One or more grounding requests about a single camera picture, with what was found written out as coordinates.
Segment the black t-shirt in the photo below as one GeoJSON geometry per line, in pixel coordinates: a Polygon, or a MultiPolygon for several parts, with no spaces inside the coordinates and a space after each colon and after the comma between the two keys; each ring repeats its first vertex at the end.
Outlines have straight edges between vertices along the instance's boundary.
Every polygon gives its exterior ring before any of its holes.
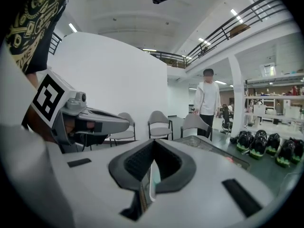
{"type": "Polygon", "coordinates": [[[25,74],[47,68],[48,49],[65,0],[27,0],[6,34],[6,42],[25,74]]]}

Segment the black metal railing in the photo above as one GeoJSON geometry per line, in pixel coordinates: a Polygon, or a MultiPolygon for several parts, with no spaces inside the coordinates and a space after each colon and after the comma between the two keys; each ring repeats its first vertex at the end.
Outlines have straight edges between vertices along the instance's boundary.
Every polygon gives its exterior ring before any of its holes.
{"type": "Polygon", "coordinates": [[[280,0],[258,0],[247,8],[243,9],[237,15],[233,16],[226,23],[213,31],[209,36],[203,38],[204,41],[199,43],[186,57],[186,67],[195,60],[206,55],[215,49],[220,43],[230,40],[234,36],[250,28],[257,22],[263,22],[264,19],[281,11],[287,10],[280,0]]]}
{"type": "Polygon", "coordinates": [[[56,33],[53,32],[51,44],[49,45],[48,52],[54,55],[56,52],[56,49],[61,41],[62,41],[62,39],[56,33]]]}
{"type": "Polygon", "coordinates": [[[187,59],[186,56],[177,55],[169,52],[157,51],[153,49],[141,49],[146,53],[149,53],[151,56],[156,57],[157,59],[163,61],[171,67],[186,68],[187,59]]]}

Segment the chair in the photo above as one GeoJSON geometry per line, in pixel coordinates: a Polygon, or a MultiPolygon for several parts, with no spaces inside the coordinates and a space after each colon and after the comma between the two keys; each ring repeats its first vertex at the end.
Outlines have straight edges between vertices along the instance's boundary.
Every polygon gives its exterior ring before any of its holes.
{"type": "Polygon", "coordinates": [[[220,131],[221,133],[224,134],[228,134],[231,132],[231,128],[232,128],[232,122],[230,121],[230,117],[229,117],[229,109],[228,107],[225,105],[223,106],[223,122],[222,122],[222,129],[223,131],[220,131]]]}
{"type": "Polygon", "coordinates": [[[206,136],[210,135],[210,140],[212,141],[212,127],[210,127],[207,123],[205,123],[199,115],[196,114],[188,114],[185,118],[185,121],[180,127],[180,138],[183,137],[184,130],[190,128],[199,128],[201,130],[206,131],[206,136]]]}
{"type": "Polygon", "coordinates": [[[132,117],[130,116],[130,114],[123,112],[118,114],[118,116],[121,116],[122,118],[125,118],[129,121],[130,126],[133,126],[133,131],[130,130],[126,130],[124,132],[120,132],[120,133],[113,133],[110,135],[110,146],[112,147],[112,139],[115,142],[115,145],[117,146],[116,140],[120,140],[120,139],[130,139],[134,137],[134,141],[136,141],[135,138],[135,122],[132,119],[132,117]]]}
{"type": "Polygon", "coordinates": [[[151,113],[149,121],[148,121],[148,127],[149,127],[149,139],[151,136],[154,137],[159,137],[159,136],[164,136],[167,135],[167,139],[169,138],[169,134],[172,135],[172,140],[173,140],[173,124],[172,121],[169,120],[161,111],[154,111],[151,113]],[[155,123],[165,123],[169,124],[169,127],[156,127],[150,129],[151,124],[155,123]]]}

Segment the black hair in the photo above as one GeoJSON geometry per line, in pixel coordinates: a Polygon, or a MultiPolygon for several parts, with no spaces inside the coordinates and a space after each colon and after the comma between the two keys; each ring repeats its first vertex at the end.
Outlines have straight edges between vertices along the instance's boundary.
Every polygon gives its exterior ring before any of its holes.
{"type": "Polygon", "coordinates": [[[211,68],[206,68],[203,72],[203,75],[205,76],[205,74],[208,72],[210,72],[212,74],[212,76],[214,75],[213,69],[211,69],[211,68]]]}

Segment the man in white jacket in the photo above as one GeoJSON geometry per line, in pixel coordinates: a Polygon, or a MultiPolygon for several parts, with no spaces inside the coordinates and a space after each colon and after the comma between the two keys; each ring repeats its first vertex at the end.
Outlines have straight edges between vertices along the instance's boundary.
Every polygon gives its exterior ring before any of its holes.
{"type": "MultiPolygon", "coordinates": [[[[218,84],[213,81],[214,72],[211,68],[205,69],[204,80],[200,82],[194,97],[194,113],[199,114],[210,127],[213,124],[214,114],[219,111],[220,96],[218,84]]],[[[198,129],[198,135],[209,137],[206,131],[198,129]]]]}

